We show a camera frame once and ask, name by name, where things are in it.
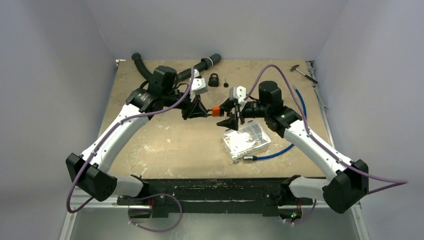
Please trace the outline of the orange padlock with keys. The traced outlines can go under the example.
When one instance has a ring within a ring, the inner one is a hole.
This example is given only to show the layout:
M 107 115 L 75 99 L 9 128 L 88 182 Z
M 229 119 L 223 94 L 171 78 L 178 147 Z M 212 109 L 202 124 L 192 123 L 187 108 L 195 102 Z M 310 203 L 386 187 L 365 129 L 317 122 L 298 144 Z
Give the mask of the orange padlock with keys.
M 225 114 L 225 109 L 220 106 L 215 106 L 207 110 L 208 117 L 223 117 L 224 114 Z

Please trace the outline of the black padlock key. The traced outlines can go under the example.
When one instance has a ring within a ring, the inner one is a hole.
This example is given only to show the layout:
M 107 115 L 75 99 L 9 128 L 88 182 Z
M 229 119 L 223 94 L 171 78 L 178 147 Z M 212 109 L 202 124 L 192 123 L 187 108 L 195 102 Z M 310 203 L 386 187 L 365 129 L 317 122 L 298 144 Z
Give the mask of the black padlock key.
M 224 86 L 225 88 L 228 88 L 228 87 L 229 87 L 229 84 L 228 84 L 228 81 L 227 81 L 227 79 L 226 79 L 226 78 L 224 79 L 223 86 Z

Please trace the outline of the black padlock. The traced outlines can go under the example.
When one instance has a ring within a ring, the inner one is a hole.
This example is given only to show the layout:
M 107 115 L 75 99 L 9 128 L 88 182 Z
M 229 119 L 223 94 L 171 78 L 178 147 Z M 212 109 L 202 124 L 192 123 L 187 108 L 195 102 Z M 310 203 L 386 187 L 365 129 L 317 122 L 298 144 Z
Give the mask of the black padlock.
M 209 87 L 218 87 L 220 85 L 219 75 L 217 73 L 212 73 L 208 79 Z

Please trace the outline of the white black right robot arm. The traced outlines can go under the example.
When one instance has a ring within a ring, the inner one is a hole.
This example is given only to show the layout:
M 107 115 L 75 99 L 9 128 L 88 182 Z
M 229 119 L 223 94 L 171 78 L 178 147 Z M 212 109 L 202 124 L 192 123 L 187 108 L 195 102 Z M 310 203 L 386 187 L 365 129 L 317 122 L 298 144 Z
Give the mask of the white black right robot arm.
M 369 181 L 362 175 L 368 165 L 361 159 L 352 161 L 339 153 L 306 126 L 306 117 L 284 105 L 282 90 L 274 81 L 258 87 L 259 98 L 246 101 L 246 88 L 235 86 L 229 98 L 211 109 L 213 117 L 226 116 L 217 126 L 238 130 L 246 118 L 263 118 L 267 127 L 300 149 L 324 173 L 324 179 L 294 175 L 281 184 L 278 205 L 292 204 L 308 198 L 324 201 L 333 211 L 343 214 L 369 192 Z

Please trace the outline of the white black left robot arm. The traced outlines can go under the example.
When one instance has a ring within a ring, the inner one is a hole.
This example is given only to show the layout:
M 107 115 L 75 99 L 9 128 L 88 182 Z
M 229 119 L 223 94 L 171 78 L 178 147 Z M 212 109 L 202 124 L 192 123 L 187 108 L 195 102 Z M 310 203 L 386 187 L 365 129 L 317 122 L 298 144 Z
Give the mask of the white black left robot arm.
M 119 153 L 135 133 L 154 116 L 174 109 L 181 110 L 183 119 L 190 118 L 190 108 L 206 92 L 206 83 L 195 67 L 187 70 L 185 91 L 174 88 L 177 72 L 160 65 L 152 74 L 148 88 L 142 86 L 130 93 L 120 112 L 100 137 L 82 153 L 71 153 L 65 160 L 72 182 L 66 203 L 71 203 L 75 188 L 83 190 L 90 200 L 102 202 L 110 196 L 130 197 L 138 205 L 146 203 L 149 191 L 140 177 L 114 176 L 109 171 Z

